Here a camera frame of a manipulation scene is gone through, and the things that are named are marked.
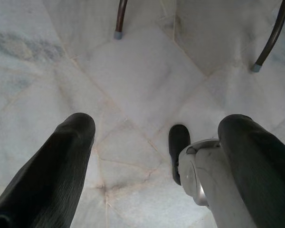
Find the floor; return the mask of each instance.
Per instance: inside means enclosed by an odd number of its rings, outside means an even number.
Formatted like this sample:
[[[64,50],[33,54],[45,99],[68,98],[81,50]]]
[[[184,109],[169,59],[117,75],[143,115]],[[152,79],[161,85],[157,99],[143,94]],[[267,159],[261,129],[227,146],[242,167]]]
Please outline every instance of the floor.
[[[173,0],[129,1],[120,41],[117,7],[0,0],[0,194],[60,122],[85,112],[96,141],[72,227],[214,228],[171,178],[169,128],[183,123],[198,141],[240,113],[285,143],[285,28],[260,73],[249,67],[272,25],[205,73],[173,42]]]

